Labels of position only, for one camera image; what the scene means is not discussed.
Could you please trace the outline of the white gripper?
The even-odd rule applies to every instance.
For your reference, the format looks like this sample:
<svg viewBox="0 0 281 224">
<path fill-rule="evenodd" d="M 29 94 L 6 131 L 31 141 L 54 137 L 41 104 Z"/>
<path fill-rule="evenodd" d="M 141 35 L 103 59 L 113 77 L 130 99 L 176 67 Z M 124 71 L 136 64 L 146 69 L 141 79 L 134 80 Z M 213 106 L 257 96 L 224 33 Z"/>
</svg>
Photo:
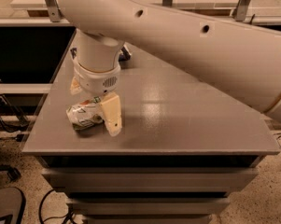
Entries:
<svg viewBox="0 0 281 224">
<path fill-rule="evenodd" d="M 105 127 L 111 136 L 117 136 L 122 129 L 120 98 L 112 92 L 119 83 L 120 66 L 116 63 L 114 69 L 106 72 L 92 72 L 78 63 L 77 58 L 72 60 L 74 77 L 70 85 L 70 92 L 76 95 L 84 90 L 91 96 L 105 95 L 99 103 L 103 114 Z"/>
</svg>

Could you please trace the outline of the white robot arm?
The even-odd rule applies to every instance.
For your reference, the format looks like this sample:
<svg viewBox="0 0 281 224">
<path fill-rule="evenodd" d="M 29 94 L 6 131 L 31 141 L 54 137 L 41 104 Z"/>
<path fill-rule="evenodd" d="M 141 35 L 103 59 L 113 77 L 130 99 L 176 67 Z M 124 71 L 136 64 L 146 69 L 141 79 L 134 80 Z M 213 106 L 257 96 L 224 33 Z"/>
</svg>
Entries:
<svg viewBox="0 0 281 224">
<path fill-rule="evenodd" d="M 58 0 L 101 57 L 128 42 L 281 123 L 281 32 L 140 0 Z"/>
</svg>

